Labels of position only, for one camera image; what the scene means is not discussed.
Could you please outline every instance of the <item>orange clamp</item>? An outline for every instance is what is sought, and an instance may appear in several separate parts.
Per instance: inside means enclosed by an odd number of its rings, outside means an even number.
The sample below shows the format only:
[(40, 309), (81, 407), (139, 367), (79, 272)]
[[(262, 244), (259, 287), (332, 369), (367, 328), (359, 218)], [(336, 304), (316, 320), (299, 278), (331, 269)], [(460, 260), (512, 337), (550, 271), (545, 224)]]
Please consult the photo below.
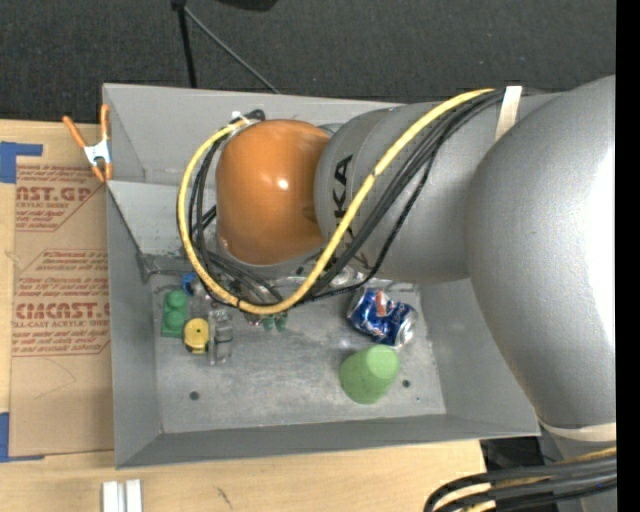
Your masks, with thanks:
[[(102, 140), (95, 146), (87, 145), (78, 127), (69, 116), (64, 116), (62, 122), (69, 129), (76, 144), (84, 150), (96, 177), (102, 183), (104, 183), (105, 180), (110, 180), (113, 177), (113, 163), (111, 162), (110, 151), (109, 105), (105, 103), (100, 108), (100, 135)], [(104, 162), (104, 170), (98, 166), (98, 161), (100, 160)]]

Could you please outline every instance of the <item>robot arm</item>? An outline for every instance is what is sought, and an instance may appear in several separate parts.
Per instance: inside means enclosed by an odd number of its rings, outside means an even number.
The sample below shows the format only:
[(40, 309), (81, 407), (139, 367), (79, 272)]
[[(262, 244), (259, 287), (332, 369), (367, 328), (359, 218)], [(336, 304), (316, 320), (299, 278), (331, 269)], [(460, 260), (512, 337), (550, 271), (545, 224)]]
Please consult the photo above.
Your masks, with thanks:
[[(505, 360), (571, 456), (616, 441), (615, 78), (523, 97), (496, 142), (502, 94), (369, 112), (335, 133), (238, 122), (218, 164), (217, 193), (235, 198), (218, 202), (218, 252), (264, 279), (316, 263), (282, 306), (212, 291), (268, 314), (318, 296), (347, 264), (353, 286), (374, 274), (470, 278)], [(279, 199), (267, 208), (267, 197)], [(183, 213), (183, 241), (185, 230)]]

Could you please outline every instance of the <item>green plastic cup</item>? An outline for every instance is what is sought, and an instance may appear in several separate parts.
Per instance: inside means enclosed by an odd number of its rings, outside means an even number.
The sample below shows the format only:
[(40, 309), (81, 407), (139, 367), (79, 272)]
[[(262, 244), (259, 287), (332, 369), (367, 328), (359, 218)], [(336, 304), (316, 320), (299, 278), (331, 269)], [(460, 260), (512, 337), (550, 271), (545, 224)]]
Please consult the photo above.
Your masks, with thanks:
[(400, 371), (400, 359), (386, 345), (356, 352), (340, 365), (340, 385), (359, 404), (374, 404), (387, 394)]

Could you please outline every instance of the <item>small yellow disc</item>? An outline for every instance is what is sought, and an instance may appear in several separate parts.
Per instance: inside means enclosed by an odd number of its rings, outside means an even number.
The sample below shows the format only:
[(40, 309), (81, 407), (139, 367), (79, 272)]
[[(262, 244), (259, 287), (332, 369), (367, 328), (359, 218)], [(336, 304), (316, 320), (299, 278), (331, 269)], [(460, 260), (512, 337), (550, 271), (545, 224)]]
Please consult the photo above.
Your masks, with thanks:
[(209, 324), (204, 318), (192, 318), (184, 326), (184, 344), (194, 354), (203, 354), (209, 341)]

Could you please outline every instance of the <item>blue can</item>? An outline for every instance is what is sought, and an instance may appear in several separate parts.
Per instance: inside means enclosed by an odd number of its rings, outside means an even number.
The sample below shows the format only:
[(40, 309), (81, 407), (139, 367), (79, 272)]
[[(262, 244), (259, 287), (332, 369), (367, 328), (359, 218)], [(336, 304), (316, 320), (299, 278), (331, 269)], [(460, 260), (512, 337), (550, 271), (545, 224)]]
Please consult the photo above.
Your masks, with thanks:
[(398, 348), (413, 338), (418, 314), (411, 305), (392, 301), (382, 290), (361, 288), (351, 301), (347, 319), (376, 343)]

